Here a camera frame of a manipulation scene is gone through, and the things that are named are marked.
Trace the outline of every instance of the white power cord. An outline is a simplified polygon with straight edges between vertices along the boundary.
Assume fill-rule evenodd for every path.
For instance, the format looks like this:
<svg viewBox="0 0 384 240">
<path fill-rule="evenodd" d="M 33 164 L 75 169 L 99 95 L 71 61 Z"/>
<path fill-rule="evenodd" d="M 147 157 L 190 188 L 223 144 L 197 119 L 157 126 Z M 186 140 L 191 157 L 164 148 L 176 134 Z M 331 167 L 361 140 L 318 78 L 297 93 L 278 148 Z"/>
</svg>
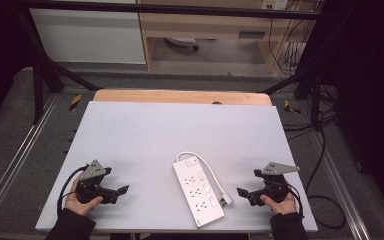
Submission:
<svg viewBox="0 0 384 240">
<path fill-rule="evenodd" d="M 195 156 L 197 157 L 199 160 L 201 160 L 208 168 L 208 170 L 210 170 L 211 174 L 213 175 L 213 178 L 217 184 L 217 186 L 220 188 L 220 191 L 221 191 L 221 199 L 220 199 L 220 205 L 222 207 L 226 206 L 226 205 L 229 205 L 233 202 L 233 200 L 230 198 L 230 196 L 226 193 L 226 191 L 224 191 L 224 189 L 221 187 L 220 183 L 218 182 L 213 170 L 211 169 L 211 167 L 208 165 L 208 163 L 204 160 L 203 157 L 199 156 L 198 154 L 194 153 L 194 152 L 181 152 L 179 154 L 177 154 L 176 156 L 176 162 L 180 161 L 179 158 L 180 156 L 182 155 L 192 155 L 192 156 Z"/>
</svg>

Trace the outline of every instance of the hand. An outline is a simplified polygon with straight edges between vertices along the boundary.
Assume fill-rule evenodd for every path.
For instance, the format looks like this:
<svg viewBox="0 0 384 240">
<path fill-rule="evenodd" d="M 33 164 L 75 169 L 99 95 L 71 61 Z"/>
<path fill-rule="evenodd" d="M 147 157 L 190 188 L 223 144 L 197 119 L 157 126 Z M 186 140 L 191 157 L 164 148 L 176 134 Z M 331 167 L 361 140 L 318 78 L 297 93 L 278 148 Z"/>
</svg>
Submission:
<svg viewBox="0 0 384 240">
<path fill-rule="evenodd" d="M 275 212 L 276 214 L 281 213 L 282 215 L 285 215 L 288 213 L 297 212 L 297 207 L 295 205 L 295 198 L 291 193 L 288 193 L 288 195 L 286 195 L 285 199 L 280 203 L 273 201 L 267 195 L 261 195 L 260 199 L 267 206 L 269 206 L 271 208 L 271 210 L 273 212 Z"/>
<path fill-rule="evenodd" d="M 99 196 L 94 199 L 92 199 L 88 203 L 81 203 L 79 200 L 77 200 L 76 197 L 76 187 L 77 183 L 80 180 L 80 177 L 82 174 L 80 174 L 76 180 L 74 180 L 73 186 L 71 186 L 70 194 L 68 194 L 67 199 L 65 200 L 65 208 L 83 216 L 86 217 L 87 213 L 92 210 L 94 207 L 98 206 L 98 204 L 104 199 L 103 197 Z"/>
</svg>

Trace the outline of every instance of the wooden panel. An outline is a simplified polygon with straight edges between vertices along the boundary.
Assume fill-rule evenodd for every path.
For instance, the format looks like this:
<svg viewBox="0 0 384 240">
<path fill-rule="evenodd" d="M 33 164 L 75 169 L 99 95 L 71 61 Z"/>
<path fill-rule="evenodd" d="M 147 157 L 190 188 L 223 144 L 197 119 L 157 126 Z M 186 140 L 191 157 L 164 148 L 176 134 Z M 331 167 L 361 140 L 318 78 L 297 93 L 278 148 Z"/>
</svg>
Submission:
<svg viewBox="0 0 384 240">
<path fill-rule="evenodd" d="M 94 101 L 107 102 L 157 102 L 157 103 L 208 103 L 231 105 L 271 106 L 270 97 L 261 93 L 202 92 L 170 90 L 113 90 L 96 92 Z"/>
</svg>

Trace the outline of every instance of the person's left hand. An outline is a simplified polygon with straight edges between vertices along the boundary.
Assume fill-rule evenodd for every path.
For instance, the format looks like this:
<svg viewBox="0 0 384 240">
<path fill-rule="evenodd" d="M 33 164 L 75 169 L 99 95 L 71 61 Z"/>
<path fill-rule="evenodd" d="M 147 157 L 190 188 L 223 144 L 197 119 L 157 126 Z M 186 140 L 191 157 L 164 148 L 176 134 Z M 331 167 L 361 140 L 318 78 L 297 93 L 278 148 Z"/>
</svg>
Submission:
<svg viewBox="0 0 384 240">
<path fill-rule="evenodd" d="M 83 216 L 86 217 L 87 213 L 92 210 L 94 207 L 98 206 L 98 204 L 104 199 L 103 197 L 99 196 L 94 199 L 92 199 L 88 203 L 81 203 L 76 197 L 76 187 L 80 180 L 80 177 L 82 174 L 79 174 L 79 176 L 74 180 L 73 186 L 71 186 L 70 194 L 68 194 L 67 199 L 65 200 L 65 208 Z"/>
</svg>

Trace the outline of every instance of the black sleeve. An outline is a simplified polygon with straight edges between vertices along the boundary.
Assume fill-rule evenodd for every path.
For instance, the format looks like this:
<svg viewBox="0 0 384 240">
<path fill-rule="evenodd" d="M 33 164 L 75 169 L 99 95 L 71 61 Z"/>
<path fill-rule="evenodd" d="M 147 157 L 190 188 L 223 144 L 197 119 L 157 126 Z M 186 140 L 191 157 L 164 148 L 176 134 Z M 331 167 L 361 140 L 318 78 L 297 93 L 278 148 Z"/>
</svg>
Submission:
<svg viewBox="0 0 384 240">
<path fill-rule="evenodd" d="M 302 219 L 298 213 L 277 214 L 270 219 L 275 240 L 307 240 Z"/>
<path fill-rule="evenodd" d="M 45 240 L 87 240 L 94 227 L 94 221 L 64 208 Z"/>
</svg>

